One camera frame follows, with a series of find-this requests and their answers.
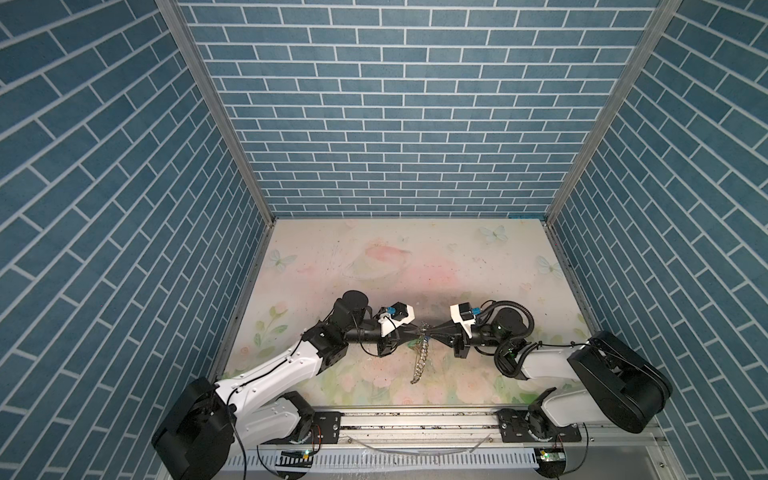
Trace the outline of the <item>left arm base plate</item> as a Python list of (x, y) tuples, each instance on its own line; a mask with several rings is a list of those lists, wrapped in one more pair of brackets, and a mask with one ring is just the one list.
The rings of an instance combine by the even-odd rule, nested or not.
[(342, 413), (340, 411), (315, 412), (312, 419), (302, 417), (294, 430), (287, 436), (267, 440), (268, 445), (309, 445), (315, 443), (337, 444), (341, 432)]

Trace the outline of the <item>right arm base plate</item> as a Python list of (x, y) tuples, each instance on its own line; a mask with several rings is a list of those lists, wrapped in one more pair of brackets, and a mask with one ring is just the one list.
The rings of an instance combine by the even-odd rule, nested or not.
[(578, 443), (582, 435), (576, 425), (557, 427), (543, 413), (515, 408), (496, 411), (501, 439), (504, 443)]

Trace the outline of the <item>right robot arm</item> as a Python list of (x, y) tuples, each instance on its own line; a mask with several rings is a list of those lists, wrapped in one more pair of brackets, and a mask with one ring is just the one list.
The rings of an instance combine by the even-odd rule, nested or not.
[(479, 308), (461, 303), (449, 311), (449, 321), (423, 334), (452, 348), (455, 357), (476, 349), (507, 379), (576, 382), (568, 391), (550, 387), (528, 406), (523, 422), (539, 441), (588, 423), (610, 422), (639, 434), (672, 396), (671, 381), (608, 331), (583, 341), (547, 343), (531, 340), (534, 316), (515, 301), (488, 301)]

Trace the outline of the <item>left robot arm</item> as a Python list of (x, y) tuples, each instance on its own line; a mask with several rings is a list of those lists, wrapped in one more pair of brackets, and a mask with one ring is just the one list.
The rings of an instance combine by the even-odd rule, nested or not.
[(260, 366), (230, 379), (189, 383), (151, 445), (172, 478), (211, 479), (234, 444), (298, 441), (309, 431), (314, 410), (293, 386), (338, 363), (351, 341), (376, 343), (378, 357), (389, 354), (388, 341), (403, 341), (414, 318), (410, 305), (397, 302), (373, 312), (364, 293), (347, 291), (294, 345)]

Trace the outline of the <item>large keyring with chain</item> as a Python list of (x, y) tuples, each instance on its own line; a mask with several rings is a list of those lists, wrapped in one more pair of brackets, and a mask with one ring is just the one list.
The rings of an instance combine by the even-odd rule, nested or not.
[(408, 343), (409, 348), (416, 355), (413, 375), (410, 381), (411, 384), (417, 384), (423, 376), (429, 355), (429, 342), (430, 335), (428, 333), (428, 328), (422, 327), (419, 330), (417, 337)]

